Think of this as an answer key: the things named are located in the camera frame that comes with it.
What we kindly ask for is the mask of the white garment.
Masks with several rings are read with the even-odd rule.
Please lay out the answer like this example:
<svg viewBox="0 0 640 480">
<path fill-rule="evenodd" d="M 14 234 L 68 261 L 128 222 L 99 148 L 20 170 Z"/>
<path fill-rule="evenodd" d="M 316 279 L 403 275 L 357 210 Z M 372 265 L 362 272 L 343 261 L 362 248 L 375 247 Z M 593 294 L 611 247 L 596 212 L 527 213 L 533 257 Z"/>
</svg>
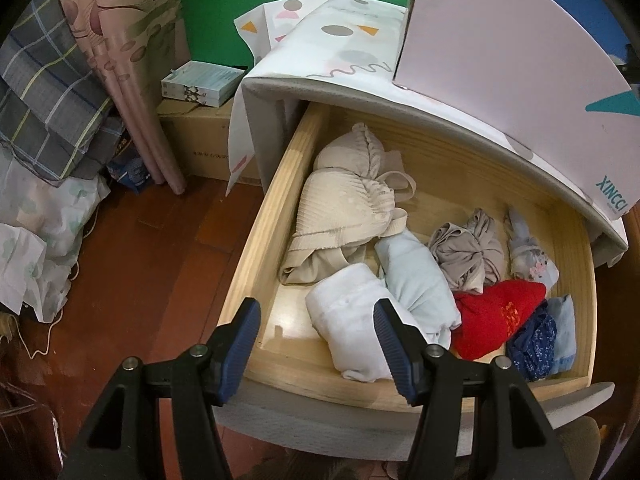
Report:
<svg viewBox="0 0 640 480">
<path fill-rule="evenodd" d="M 373 310 L 380 299 L 390 300 L 402 322 L 418 325 L 364 263 L 335 272 L 311 287 L 305 298 L 311 324 L 328 343 L 333 365 L 345 379 L 392 378 L 374 329 Z"/>
</svg>

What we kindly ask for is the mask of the light blue knit sock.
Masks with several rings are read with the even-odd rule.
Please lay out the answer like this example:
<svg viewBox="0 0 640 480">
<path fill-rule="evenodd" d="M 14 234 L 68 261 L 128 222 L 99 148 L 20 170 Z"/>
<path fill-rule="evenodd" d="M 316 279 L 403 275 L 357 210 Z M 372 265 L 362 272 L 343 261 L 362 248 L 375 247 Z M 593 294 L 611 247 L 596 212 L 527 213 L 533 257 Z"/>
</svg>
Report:
<svg viewBox="0 0 640 480">
<path fill-rule="evenodd" d="M 548 312 L 556 326 L 554 356 L 549 374 L 556 375 L 571 370 L 576 359 L 576 322 L 572 296 L 549 298 Z"/>
</svg>

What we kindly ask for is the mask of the pale blue garment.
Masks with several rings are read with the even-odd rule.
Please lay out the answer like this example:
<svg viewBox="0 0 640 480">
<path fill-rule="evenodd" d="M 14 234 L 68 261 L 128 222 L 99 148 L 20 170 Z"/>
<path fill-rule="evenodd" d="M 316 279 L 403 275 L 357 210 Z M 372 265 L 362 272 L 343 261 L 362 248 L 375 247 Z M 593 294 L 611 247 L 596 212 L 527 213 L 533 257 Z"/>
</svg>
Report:
<svg viewBox="0 0 640 480">
<path fill-rule="evenodd" d="M 427 342 L 449 349 L 461 314 L 430 250 L 407 229 L 381 238 L 374 249 L 387 289 L 411 313 Z"/>
</svg>

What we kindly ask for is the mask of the blue floral lace sock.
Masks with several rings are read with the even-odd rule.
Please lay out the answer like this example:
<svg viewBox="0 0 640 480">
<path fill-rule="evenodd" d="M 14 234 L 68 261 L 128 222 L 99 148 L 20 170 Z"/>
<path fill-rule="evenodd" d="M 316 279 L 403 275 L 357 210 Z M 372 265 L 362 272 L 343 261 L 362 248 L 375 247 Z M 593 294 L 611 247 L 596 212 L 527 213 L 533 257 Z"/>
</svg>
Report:
<svg viewBox="0 0 640 480">
<path fill-rule="evenodd" d="M 506 211 L 506 232 L 512 278 L 543 284 L 550 292 L 559 281 L 559 269 L 530 234 L 525 218 L 513 206 Z"/>
</svg>

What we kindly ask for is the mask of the navy patterned underwear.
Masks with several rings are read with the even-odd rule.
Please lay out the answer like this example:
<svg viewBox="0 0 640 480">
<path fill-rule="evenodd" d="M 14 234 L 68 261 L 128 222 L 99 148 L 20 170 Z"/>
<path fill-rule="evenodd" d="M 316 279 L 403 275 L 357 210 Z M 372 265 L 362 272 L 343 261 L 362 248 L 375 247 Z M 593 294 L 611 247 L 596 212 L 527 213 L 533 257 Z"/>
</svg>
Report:
<svg viewBox="0 0 640 480">
<path fill-rule="evenodd" d="M 546 378 L 554 361 L 556 324 L 543 301 L 506 342 L 506 355 L 526 382 Z"/>
</svg>

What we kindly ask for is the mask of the red embroidered underwear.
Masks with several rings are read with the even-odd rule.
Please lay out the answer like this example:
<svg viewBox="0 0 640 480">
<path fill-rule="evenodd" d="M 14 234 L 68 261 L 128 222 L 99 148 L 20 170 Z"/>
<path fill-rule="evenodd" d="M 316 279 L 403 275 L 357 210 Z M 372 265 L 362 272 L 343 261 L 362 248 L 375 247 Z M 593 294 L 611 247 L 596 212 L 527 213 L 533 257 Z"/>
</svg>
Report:
<svg viewBox="0 0 640 480">
<path fill-rule="evenodd" d="M 546 298 L 544 284 L 506 280 L 481 294 L 455 292 L 461 325 L 452 331 L 452 348 L 475 361 L 502 347 Z"/>
</svg>

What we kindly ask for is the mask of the taupe knotted underwear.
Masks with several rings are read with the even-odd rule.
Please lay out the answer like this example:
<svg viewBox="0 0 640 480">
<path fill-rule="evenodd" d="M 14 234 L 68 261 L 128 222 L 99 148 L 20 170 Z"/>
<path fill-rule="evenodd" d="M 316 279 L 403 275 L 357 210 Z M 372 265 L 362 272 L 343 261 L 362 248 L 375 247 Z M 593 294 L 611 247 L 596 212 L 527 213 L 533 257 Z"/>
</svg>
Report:
<svg viewBox="0 0 640 480">
<path fill-rule="evenodd" d="M 506 255 L 496 222 L 476 208 L 463 226 L 447 222 L 427 244 L 453 292 L 481 294 L 506 276 Z"/>
</svg>

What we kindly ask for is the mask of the white floral bedsheet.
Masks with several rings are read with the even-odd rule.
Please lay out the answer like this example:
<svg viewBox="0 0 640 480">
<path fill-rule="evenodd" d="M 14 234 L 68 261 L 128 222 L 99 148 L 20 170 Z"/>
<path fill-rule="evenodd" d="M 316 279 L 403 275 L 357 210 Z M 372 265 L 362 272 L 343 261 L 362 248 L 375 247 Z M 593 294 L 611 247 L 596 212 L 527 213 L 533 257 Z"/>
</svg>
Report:
<svg viewBox="0 0 640 480">
<path fill-rule="evenodd" d="M 108 195 L 104 179 L 44 182 L 1 150 L 1 303 L 51 323 L 66 303 L 82 231 Z"/>
</svg>

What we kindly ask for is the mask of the brown cardboard box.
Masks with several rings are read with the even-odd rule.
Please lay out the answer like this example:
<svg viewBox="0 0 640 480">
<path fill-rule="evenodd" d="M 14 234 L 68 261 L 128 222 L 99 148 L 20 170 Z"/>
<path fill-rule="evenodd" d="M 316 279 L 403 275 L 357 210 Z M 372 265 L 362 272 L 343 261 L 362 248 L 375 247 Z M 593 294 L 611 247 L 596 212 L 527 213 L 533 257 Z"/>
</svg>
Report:
<svg viewBox="0 0 640 480">
<path fill-rule="evenodd" d="M 222 107 L 163 99 L 157 115 L 180 168 L 192 176 L 228 181 L 228 133 L 233 100 Z"/>
</svg>

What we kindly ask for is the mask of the small teal white box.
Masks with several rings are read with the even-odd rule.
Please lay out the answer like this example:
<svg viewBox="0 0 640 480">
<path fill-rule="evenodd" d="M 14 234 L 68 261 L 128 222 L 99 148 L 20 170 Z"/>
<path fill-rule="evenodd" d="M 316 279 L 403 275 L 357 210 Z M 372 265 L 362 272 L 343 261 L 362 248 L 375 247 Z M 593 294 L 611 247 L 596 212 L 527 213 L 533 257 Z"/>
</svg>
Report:
<svg viewBox="0 0 640 480">
<path fill-rule="evenodd" d="M 162 97 L 209 107 L 222 107 L 245 75 L 240 68 L 189 61 L 172 70 L 160 83 Z"/>
</svg>

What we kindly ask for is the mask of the plaid grey blanket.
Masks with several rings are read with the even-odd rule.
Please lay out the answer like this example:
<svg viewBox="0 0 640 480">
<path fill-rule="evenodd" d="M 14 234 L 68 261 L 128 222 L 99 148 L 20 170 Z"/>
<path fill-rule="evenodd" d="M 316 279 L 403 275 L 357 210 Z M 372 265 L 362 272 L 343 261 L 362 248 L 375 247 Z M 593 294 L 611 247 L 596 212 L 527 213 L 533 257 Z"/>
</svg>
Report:
<svg viewBox="0 0 640 480">
<path fill-rule="evenodd" d="M 90 180 L 125 131 L 60 0 L 32 0 L 1 46 L 1 144 L 42 180 Z"/>
</svg>

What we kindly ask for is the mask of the patterned white cover sheet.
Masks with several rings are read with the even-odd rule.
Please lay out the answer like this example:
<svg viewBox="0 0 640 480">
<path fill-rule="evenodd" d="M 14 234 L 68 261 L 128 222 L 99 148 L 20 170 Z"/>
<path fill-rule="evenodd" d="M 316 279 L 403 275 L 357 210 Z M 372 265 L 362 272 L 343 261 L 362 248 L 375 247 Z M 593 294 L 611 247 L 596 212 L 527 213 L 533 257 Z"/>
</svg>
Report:
<svg viewBox="0 0 640 480">
<path fill-rule="evenodd" d="M 270 185 L 296 128 L 301 102 L 433 127 L 559 192 L 586 219 L 593 262 L 614 264 L 629 248 L 622 220 L 608 218 L 560 167 L 481 120 L 393 82 L 405 9 L 378 0 L 276 0 L 234 26 L 255 65 L 235 92 L 228 136 L 229 182 L 254 162 Z"/>
</svg>

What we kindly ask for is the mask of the floral pink curtain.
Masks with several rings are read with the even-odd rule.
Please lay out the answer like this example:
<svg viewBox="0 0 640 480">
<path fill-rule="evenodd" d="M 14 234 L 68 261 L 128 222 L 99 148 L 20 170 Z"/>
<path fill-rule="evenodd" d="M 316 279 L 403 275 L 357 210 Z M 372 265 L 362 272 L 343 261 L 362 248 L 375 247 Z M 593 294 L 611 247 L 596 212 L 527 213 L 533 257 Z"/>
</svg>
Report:
<svg viewBox="0 0 640 480">
<path fill-rule="evenodd" d="M 162 79 L 189 59 L 180 0 L 61 0 L 153 181 L 176 194 L 186 179 L 157 116 Z"/>
</svg>

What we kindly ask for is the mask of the white XINCCI shoe box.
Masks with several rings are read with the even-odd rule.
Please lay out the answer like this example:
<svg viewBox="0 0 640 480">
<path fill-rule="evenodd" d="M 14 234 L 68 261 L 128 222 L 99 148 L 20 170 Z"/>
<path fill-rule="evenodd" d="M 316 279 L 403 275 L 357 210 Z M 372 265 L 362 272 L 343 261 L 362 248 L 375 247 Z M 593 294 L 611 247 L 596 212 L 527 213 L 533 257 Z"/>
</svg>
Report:
<svg viewBox="0 0 640 480">
<path fill-rule="evenodd" d="M 399 87 L 529 148 L 610 219 L 639 200 L 639 100 L 553 0 L 412 0 Z"/>
</svg>

